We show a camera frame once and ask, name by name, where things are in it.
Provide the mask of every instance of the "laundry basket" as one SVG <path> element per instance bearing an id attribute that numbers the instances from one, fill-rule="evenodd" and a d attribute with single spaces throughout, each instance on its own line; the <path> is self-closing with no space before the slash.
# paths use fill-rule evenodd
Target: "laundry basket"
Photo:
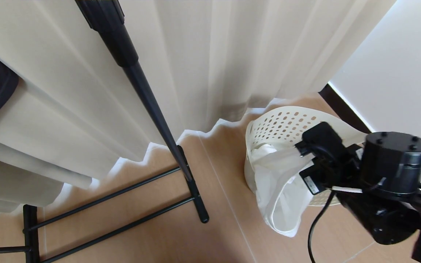
<path id="1" fill-rule="evenodd" d="M 294 147 L 302 140 L 302 133 L 320 122 L 327 122 L 342 138 L 345 146 L 364 142 L 362 133 L 341 119 L 326 112 L 298 106 L 285 106 L 271 110 L 249 123 L 246 129 L 246 161 L 244 177 L 249 188 L 255 193 L 254 158 L 252 151 L 263 144 L 271 144 L 277 150 Z M 324 206 L 330 191 L 326 190 L 313 197 L 309 206 Z M 337 205 L 334 198 L 331 205 Z"/>

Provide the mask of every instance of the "white wall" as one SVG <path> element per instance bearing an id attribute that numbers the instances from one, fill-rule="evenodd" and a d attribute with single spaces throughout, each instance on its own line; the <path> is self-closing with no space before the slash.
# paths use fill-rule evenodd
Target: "white wall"
<path id="1" fill-rule="evenodd" d="M 421 0 L 398 0 L 330 83 L 371 130 L 421 137 Z"/>

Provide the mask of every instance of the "black clothes rack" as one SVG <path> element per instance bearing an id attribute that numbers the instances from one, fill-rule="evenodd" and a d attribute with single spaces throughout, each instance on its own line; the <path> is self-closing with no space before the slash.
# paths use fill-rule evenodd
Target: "black clothes rack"
<path id="1" fill-rule="evenodd" d="M 129 81 L 136 90 L 137 95 L 144 104 L 144 107 L 146 108 L 147 112 L 152 118 L 152 121 L 155 123 L 155 126 L 159 130 L 173 157 L 177 161 L 178 167 L 175 167 L 169 171 L 148 178 L 139 183 L 128 186 L 115 193 L 104 196 L 103 198 L 92 201 L 86 205 L 82 205 L 81 207 L 75 208 L 71 211 L 65 212 L 61 215 L 58 215 L 54 218 L 40 223 L 37 222 L 37 208 L 31 205 L 24 205 L 24 229 L 22 232 L 24 233 L 25 237 L 25 245 L 19 247 L 1 247 L 0 253 L 25 252 L 26 263 L 54 262 L 72 253 L 76 253 L 77 251 L 80 251 L 84 248 L 88 248 L 92 245 L 95 245 L 96 243 L 104 241 L 105 239 L 108 239 L 112 236 L 118 235 L 119 233 L 122 233 L 135 226 L 138 226 L 141 223 L 151 220 L 152 218 L 155 218 L 190 201 L 194 202 L 194 206 L 196 207 L 197 214 L 201 222 L 207 223 L 209 221 L 209 215 L 207 214 L 206 208 L 204 207 L 204 203 L 202 202 L 202 198 L 199 195 L 199 190 L 187 163 L 184 151 L 179 145 L 176 145 L 170 132 L 170 129 L 168 128 L 167 122 L 165 121 L 165 118 L 162 114 L 162 111 L 159 108 L 157 100 L 155 100 L 149 83 L 147 82 L 147 79 L 144 73 L 142 72 L 142 68 L 139 65 L 139 57 L 124 26 L 124 14 L 122 12 L 119 2 L 117 0 L 80 0 L 76 1 L 76 3 L 77 6 L 80 8 L 82 14 L 84 15 L 85 19 L 87 20 L 87 23 L 89 23 L 89 26 L 100 34 L 100 37 L 104 41 L 105 45 L 107 45 L 107 48 L 108 50 L 110 50 L 110 53 L 112 54 L 113 58 L 115 59 L 117 64 L 120 67 L 122 67 L 124 73 L 126 73 L 126 76 L 128 77 Z M 38 248 L 38 229 L 42 226 L 46 226 L 50 223 L 61 220 L 79 211 L 82 211 L 101 202 L 109 200 L 113 197 L 126 193 L 130 190 L 133 190 L 137 187 L 162 178 L 173 172 L 177 172 L 178 170 L 182 170 L 182 172 L 184 173 L 189 192 L 191 193 L 190 197 L 184 198 L 183 200 L 177 203 L 174 203 L 166 208 L 160 209 L 155 213 L 149 214 L 110 233 L 95 238 L 92 241 L 79 245 L 75 248 L 67 250 L 51 258 L 40 261 L 40 252 Z"/>

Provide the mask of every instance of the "floor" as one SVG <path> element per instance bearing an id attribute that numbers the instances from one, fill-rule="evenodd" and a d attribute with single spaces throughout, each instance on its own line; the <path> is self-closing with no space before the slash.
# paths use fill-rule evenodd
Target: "floor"
<path id="1" fill-rule="evenodd" d="M 292 101 L 334 114 L 315 94 Z M 266 110 L 282 105 L 271 105 Z M 239 123 L 219 125 L 205 134 L 192 131 L 182 139 L 189 165 L 210 216 L 200 223 L 194 205 L 187 203 L 136 228 L 70 255 L 60 263 L 105 262 L 309 262 L 309 226 L 320 207 L 309 207 L 294 238 L 265 225 L 243 174 L 244 130 L 257 115 Z M 98 197 L 176 166 L 166 148 L 155 147 L 142 163 L 125 161 L 116 175 L 89 190 L 65 187 L 55 203 L 39 209 L 51 218 Z M 39 230 L 42 259 L 126 225 L 189 195 L 181 172 L 57 221 Z M 20 246 L 22 215 L 0 214 L 0 246 Z M 414 237 L 397 245 L 374 243 L 341 205 L 330 207 L 314 232 L 312 247 L 318 263 L 415 262 L 410 259 Z M 0 263 L 23 263 L 23 253 L 2 254 Z"/>

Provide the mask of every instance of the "baseboard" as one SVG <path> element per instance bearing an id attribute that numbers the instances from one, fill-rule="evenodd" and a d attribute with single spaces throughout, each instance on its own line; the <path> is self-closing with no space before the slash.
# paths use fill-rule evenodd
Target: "baseboard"
<path id="1" fill-rule="evenodd" d="M 370 128 L 366 125 L 361 118 L 352 110 L 351 107 L 333 90 L 331 85 L 326 86 L 319 92 L 319 95 L 328 103 L 334 112 L 344 122 L 356 128 L 363 133 L 371 133 Z"/>

